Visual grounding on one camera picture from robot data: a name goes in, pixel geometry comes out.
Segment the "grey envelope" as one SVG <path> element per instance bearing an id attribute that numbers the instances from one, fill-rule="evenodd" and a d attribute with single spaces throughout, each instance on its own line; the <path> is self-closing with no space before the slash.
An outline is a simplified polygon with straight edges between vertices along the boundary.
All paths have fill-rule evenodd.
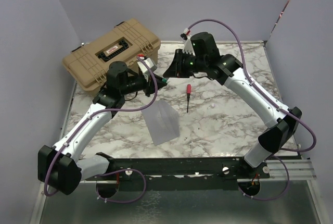
<path id="1" fill-rule="evenodd" d="M 155 146 L 180 136 L 179 114 L 166 101 L 155 101 L 142 114 Z"/>

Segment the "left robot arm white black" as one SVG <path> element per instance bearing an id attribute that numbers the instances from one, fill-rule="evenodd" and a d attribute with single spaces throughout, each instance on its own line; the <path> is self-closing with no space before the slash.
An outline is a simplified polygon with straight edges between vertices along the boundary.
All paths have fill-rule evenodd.
<path id="1" fill-rule="evenodd" d="M 115 167 L 111 158 L 97 154 L 87 160 L 80 156 L 95 134 L 118 112 L 125 111 L 125 96 L 143 91 L 157 96 L 166 83 L 154 74 L 156 64 L 151 58 L 137 56 L 139 72 L 135 73 L 122 61 L 112 62 L 107 81 L 94 97 L 83 118 L 62 139 L 49 147 L 44 145 L 37 155 L 37 176 L 44 183 L 44 194 L 71 194 L 82 180 L 101 176 L 113 177 Z"/>

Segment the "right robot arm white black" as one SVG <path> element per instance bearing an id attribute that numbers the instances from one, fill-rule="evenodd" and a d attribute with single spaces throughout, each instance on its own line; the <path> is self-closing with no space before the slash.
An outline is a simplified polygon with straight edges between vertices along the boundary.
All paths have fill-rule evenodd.
<path id="1" fill-rule="evenodd" d="M 289 108 L 267 91 L 260 94 L 254 88 L 256 82 L 246 78 L 243 64 L 231 54 L 221 55 L 213 35 L 207 32 L 189 37 L 184 48 L 175 51 L 163 77 L 189 78 L 200 72 L 235 92 L 267 127 L 239 164 L 240 174 L 250 178 L 257 173 L 258 166 L 265 159 L 278 152 L 293 136 L 302 112 L 297 107 Z"/>

